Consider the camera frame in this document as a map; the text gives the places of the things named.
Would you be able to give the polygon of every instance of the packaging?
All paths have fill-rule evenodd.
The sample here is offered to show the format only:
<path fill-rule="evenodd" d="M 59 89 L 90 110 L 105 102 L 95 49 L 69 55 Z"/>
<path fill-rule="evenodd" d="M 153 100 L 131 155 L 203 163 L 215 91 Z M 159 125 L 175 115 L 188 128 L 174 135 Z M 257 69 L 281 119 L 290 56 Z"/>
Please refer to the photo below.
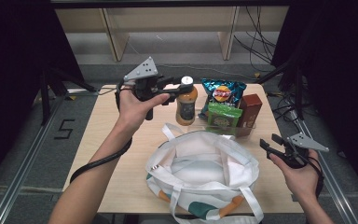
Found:
<path fill-rule="evenodd" d="M 208 95 L 205 106 L 199 113 L 201 119 L 208 119 L 209 103 L 217 103 L 237 108 L 243 91 L 246 89 L 246 84 L 238 81 L 202 78 L 201 83 Z"/>
<path fill-rule="evenodd" d="M 193 84 L 192 77 L 183 77 L 182 85 Z M 183 126 L 188 126 L 195 119 L 195 103 L 198 97 L 197 88 L 193 87 L 193 91 L 180 94 L 177 99 L 176 122 Z"/>
<path fill-rule="evenodd" d="M 257 94 L 244 95 L 240 101 L 242 115 L 238 120 L 237 137 L 249 135 L 255 125 L 258 113 L 260 112 L 262 102 Z"/>
<path fill-rule="evenodd" d="M 214 133 L 235 134 L 242 110 L 218 103 L 209 103 L 207 130 Z"/>

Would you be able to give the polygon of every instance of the tabletop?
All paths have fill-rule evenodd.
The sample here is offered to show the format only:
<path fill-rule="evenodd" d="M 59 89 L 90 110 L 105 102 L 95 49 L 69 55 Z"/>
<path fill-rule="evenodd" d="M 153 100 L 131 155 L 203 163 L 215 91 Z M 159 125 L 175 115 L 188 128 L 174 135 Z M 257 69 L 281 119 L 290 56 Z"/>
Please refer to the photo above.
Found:
<path fill-rule="evenodd" d="M 199 92 L 196 102 L 196 114 L 199 114 L 205 104 L 207 94 L 200 84 L 196 84 L 195 87 Z M 282 172 L 266 158 L 266 151 L 259 146 L 260 138 L 270 140 L 273 133 L 280 134 L 280 132 L 263 87 L 259 84 L 247 84 L 243 94 L 252 93 L 256 93 L 259 96 L 263 105 L 251 134 L 237 138 L 236 141 L 249 149 L 259 161 L 260 174 L 254 188 L 255 197 L 264 213 L 303 213 L 299 203 L 293 202 Z M 180 126 L 175 121 L 175 111 L 176 102 L 155 107 L 153 119 L 145 120 L 138 132 L 133 136 L 131 148 L 120 158 L 112 175 L 99 208 L 100 213 L 170 213 L 168 203 L 157 198 L 146 185 L 147 172 L 145 164 L 155 149 L 167 141 L 166 136 L 161 131 L 165 123 L 175 124 L 186 133 L 193 131 L 194 128 L 198 129 L 205 122 L 196 118 L 193 125 Z M 89 161 L 113 128 L 117 118 L 118 111 L 114 93 L 111 91 L 98 96 L 64 189 L 68 186 L 72 173 Z M 281 146 L 272 141 L 269 142 L 272 147 L 283 150 Z M 247 203 L 242 203 L 234 211 L 234 214 L 243 213 L 252 213 Z"/>

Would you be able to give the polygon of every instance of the red box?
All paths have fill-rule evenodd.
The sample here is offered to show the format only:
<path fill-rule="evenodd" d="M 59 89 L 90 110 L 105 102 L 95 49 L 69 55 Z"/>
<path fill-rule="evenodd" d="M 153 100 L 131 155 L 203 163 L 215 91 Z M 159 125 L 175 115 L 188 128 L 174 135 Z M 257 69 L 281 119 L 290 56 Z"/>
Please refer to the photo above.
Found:
<path fill-rule="evenodd" d="M 249 135 L 255 125 L 258 113 L 263 103 L 257 94 L 244 95 L 240 101 L 240 109 L 242 115 L 238 120 L 237 137 Z"/>

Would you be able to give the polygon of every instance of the orange object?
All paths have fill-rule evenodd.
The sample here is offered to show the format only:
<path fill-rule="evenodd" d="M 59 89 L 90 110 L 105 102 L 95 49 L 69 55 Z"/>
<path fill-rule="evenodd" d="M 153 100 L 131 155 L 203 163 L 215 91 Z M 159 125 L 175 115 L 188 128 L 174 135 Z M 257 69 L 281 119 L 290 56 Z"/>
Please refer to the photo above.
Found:
<path fill-rule="evenodd" d="M 219 216 L 225 217 L 226 215 L 230 214 L 232 211 L 234 211 L 237 207 L 241 205 L 242 201 L 243 201 L 243 197 L 240 195 L 232 198 L 231 203 L 229 203 L 226 207 L 221 208 L 219 210 Z"/>
<path fill-rule="evenodd" d="M 182 84 L 192 84 L 192 77 L 183 77 Z M 189 93 L 180 94 L 177 99 L 177 109 L 176 109 L 176 122 L 183 126 L 188 126 L 194 122 L 196 117 L 195 104 L 198 97 L 198 92 L 195 87 L 193 91 Z"/>

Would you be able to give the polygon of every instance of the metal stand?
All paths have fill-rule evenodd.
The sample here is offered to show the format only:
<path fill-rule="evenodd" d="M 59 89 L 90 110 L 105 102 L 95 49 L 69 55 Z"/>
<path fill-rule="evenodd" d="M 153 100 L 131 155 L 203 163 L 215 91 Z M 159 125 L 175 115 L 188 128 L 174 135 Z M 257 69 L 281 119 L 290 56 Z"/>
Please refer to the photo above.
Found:
<path fill-rule="evenodd" d="M 50 116 L 50 103 L 48 99 L 48 86 L 54 91 L 57 96 L 64 96 L 68 90 L 63 85 L 62 81 L 67 80 L 79 87 L 86 89 L 87 91 L 97 91 L 91 85 L 75 78 L 69 76 L 61 69 L 58 68 L 49 68 L 48 70 L 43 71 L 40 76 L 40 92 L 42 95 L 42 106 L 43 106 L 43 120 L 42 125 L 46 123 L 48 117 Z"/>

